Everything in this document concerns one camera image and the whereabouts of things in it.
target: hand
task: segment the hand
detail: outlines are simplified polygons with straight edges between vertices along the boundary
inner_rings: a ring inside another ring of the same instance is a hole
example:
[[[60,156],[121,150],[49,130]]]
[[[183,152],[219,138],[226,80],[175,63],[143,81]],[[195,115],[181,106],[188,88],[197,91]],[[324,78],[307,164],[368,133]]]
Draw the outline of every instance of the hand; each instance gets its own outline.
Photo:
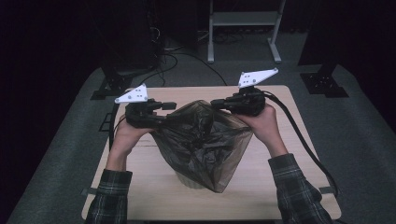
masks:
[[[115,171],[126,170],[126,159],[132,152],[132,148],[139,139],[146,133],[154,131],[153,129],[138,129],[126,122],[125,116],[120,117],[116,136],[114,137],[113,146],[108,154],[106,169]]]
[[[289,153],[280,136],[276,110],[273,106],[266,104],[264,110],[257,117],[234,115],[244,121],[252,129],[254,135],[267,146],[271,157]]]

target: black cable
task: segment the black cable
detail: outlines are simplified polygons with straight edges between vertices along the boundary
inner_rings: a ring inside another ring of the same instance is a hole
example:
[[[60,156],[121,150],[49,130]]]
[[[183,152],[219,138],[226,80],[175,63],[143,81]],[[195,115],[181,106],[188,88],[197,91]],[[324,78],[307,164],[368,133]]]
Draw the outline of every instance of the black cable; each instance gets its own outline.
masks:
[[[206,65],[208,68],[210,68],[210,70],[212,70],[213,72],[215,72],[215,73],[221,78],[222,82],[224,83],[224,86],[228,86],[228,85],[227,85],[227,82],[225,82],[224,78],[221,76],[221,74],[220,74],[218,71],[216,71],[216,70],[215,70],[214,68],[212,68],[209,64],[207,64],[206,62],[204,62],[202,59],[198,58],[197,56],[192,55],[192,54],[189,54],[189,53],[173,53],[173,54],[188,55],[188,56],[190,56],[190,57],[193,57],[193,58],[195,58],[195,59],[201,61],[201,63],[203,63],[204,65]]]
[[[177,58],[176,58],[175,56],[170,55],[170,54],[164,54],[164,55],[174,58],[176,62],[175,62],[174,65],[172,65],[172,67],[162,70],[162,73],[167,72],[167,71],[173,69],[173,68],[176,67],[176,65],[177,65]],[[154,74],[149,75],[148,77],[146,77],[145,79],[143,79],[143,80],[139,83],[138,86],[142,85],[147,79],[149,79],[149,78],[151,78],[151,77],[154,77],[155,75],[158,75],[158,74],[160,74],[160,73],[161,73],[161,72],[158,72],[158,73],[154,73]]]
[[[318,166],[318,168],[329,178],[331,185],[334,188],[334,197],[338,196],[338,187],[334,181],[334,178],[332,178],[332,175],[329,173],[329,171],[323,166],[323,164],[318,160],[318,158],[315,156],[315,154],[312,152],[311,148],[309,147],[309,145],[306,143],[303,135],[301,134],[300,129],[298,128],[294,118],[292,117],[291,113],[289,112],[288,108],[275,96],[273,95],[271,92],[269,91],[264,91],[264,95],[265,97],[267,97],[268,99],[272,100],[273,102],[275,102],[277,105],[279,105],[282,110],[285,112],[286,116],[288,117],[291,126],[293,127],[294,131],[297,133],[300,141],[302,142],[306,152],[309,154],[309,156],[312,158],[312,160],[314,161],[314,163]]]
[[[165,78],[164,78],[165,74],[164,74],[164,72],[163,72],[163,69],[162,69],[161,67],[159,67],[159,68],[160,68],[160,70],[161,70],[161,73],[160,73],[159,75],[160,75],[160,78],[163,80],[162,87],[164,87],[164,86],[165,86],[165,83],[166,83],[166,80],[165,80]]]
[[[178,46],[178,47],[175,47],[175,48],[172,48],[172,49],[164,49],[164,51],[165,51],[165,53],[172,53],[174,51],[177,51],[177,50],[180,50],[180,49],[183,49],[183,48],[185,48],[185,46]]]
[[[125,120],[125,119],[126,119],[126,117],[123,117],[122,119],[119,120],[119,122],[117,123],[116,127],[114,127],[114,129],[113,129],[113,133],[117,130],[117,128],[119,127],[120,123],[121,123],[123,120]]]
[[[108,150],[110,150],[111,147],[113,146],[115,129],[112,129],[112,127],[114,127],[114,123],[116,122],[116,115],[117,115],[117,111],[119,111],[119,107],[120,107],[119,104],[114,103],[113,110],[111,111],[111,119],[109,124],[110,127],[108,128]]]
[[[153,67],[150,67],[150,68],[146,68],[146,69],[144,69],[143,71],[133,72],[133,73],[131,73],[131,74],[126,74],[126,75],[120,75],[120,77],[124,77],[124,78],[139,77],[139,76],[145,75],[145,74],[147,74],[147,73],[153,71],[154,69],[157,69],[157,67],[156,67],[156,66],[153,66]]]
[[[236,36],[229,35],[227,33],[218,34],[218,35],[214,36],[213,43],[219,44],[219,45],[231,45],[231,44],[237,43],[237,42],[245,39],[243,35],[241,35],[241,34],[239,34],[239,35],[241,36],[241,38],[238,39]]]
[[[345,221],[343,221],[343,220],[341,220],[341,219],[336,219],[335,221],[336,221],[336,222],[339,222],[339,223],[347,224]]]

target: metal stand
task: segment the metal stand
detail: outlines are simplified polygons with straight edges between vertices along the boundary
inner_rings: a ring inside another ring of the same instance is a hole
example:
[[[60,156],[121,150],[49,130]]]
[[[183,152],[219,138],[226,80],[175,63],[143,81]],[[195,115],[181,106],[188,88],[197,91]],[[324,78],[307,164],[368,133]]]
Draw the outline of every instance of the metal stand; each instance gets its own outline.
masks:
[[[107,80],[104,78],[99,90],[93,92],[91,100],[105,100],[107,96],[120,96],[123,93],[123,90],[109,90],[106,86]]]
[[[301,73],[300,76],[310,94],[324,94],[328,98],[349,97],[344,88],[332,78],[337,63],[323,64],[317,73]]]
[[[270,12],[214,12],[213,0],[210,0],[209,15],[209,42],[207,44],[207,61],[213,63],[215,61],[213,47],[213,27],[214,26],[248,26],[248,25],[274,25],[274,32],[271,38],[268,38],[270,50],[274,56],[276,63],[281,63],[279,52],[277,51],[275,42],[277,32],[279,31],[280,22],[282,20],[283,9],[286,0],[282,0],[278,11]]]

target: table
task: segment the table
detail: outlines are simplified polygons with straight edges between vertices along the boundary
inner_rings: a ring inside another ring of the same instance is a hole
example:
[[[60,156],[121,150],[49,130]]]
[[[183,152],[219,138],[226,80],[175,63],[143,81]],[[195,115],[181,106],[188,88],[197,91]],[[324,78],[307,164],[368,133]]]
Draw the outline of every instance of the table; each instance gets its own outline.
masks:
[[[281,0],[278,11],[253,11],[253,12],[215,12],[213,11],[213,0],[210,0],[209,8],[209,41],[207,44],[207,61],[215,61],[213,45],[213,28],[216,26],[249,26],[249,25],[273,25],[274,31],[267,39],[274,61],[281,63],[279,52],[276,47],[277,32],[282,21],[283,9],[286,0]]]
[[[309,135],[286,86],[257,86],[276,95],[289,109],[308,145],[316,154]],[[148,96],[160,102],[176,102],[177,108],[194,100],[221,99],[238,92],[237,87],[148,88]],[[276,104],[280,133],[293,153],[308,181],[317,189],[329,187],[326,176],[312,162],[292,129],[289,120]],[[158,110],[159,115],[172,111]],[[116,120],[124,113],[121,105]],[[106,166],[108,142],[99,162],[92,188],[96,189]],[[189,188],[182,184],[175,171],[165,162],[150,134],[144,135],[128,157],[127,170],[134,176],[128,195],[128,219],[133,220],[279,220],[276,186],[267,160],[265,145],[254,135],[247,146],[232,180],[223,193],[209,189]],[[323,194],[321,204],[333,219],[341,216],[333,194]],[[88,195],[82,210],[87,216],[93,200]]]

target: translucent plastic bag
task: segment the translucent plastic bag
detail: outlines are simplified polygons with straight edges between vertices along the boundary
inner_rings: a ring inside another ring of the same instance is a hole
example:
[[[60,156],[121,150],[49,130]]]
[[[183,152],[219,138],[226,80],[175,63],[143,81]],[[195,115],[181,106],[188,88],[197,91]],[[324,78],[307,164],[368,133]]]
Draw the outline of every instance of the translucent plastic bag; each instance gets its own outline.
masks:
[[[152,136],[166,162],[190,180],[223,192],[244,155],[252,131],[206,101],[181,107]]]

